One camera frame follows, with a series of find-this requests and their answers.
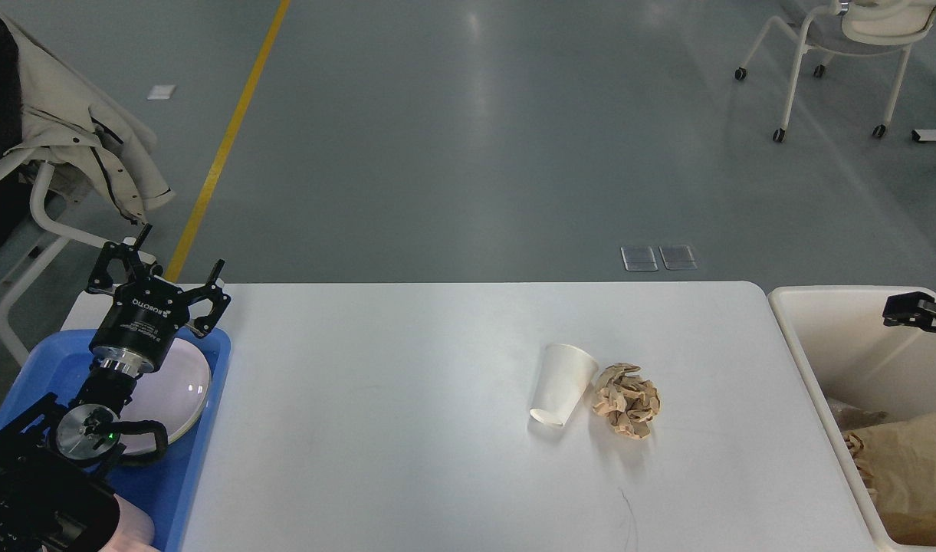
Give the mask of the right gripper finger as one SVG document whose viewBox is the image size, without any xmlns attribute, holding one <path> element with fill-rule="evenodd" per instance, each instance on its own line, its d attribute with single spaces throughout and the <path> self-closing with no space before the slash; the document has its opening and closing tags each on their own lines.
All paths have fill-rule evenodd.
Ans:
<svg viewBox="0 0 936 552">
<path fill-rule="evenodd" d="M 885 327 L 917 327 L 936 334 L 936 301 L 923 292 L 889 296 L 882 310 L 882 324 Z"/>
</svg>

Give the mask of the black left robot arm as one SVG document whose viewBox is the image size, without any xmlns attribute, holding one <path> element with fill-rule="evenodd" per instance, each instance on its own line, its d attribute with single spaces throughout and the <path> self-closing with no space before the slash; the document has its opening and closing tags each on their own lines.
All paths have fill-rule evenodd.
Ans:
<svg viewBox="0 0 936 552">
<path fill-rule="evenodd" d="M 99 551 L 124 516 L 110 472 L 155 464 L 169 451 L 164 423 L 122 412 L 178 333 L 207 337 L 232 297 L 220 283 L 224 261 L 198 287 L 163 279 L 140 258 L 149 231 L 100 250 L 86 291 L 110 296 L 111 307 L 90 339 L 77 395 L 61 404 L 44 393 L 0 429 L 0 551 Z"/>
</svg>

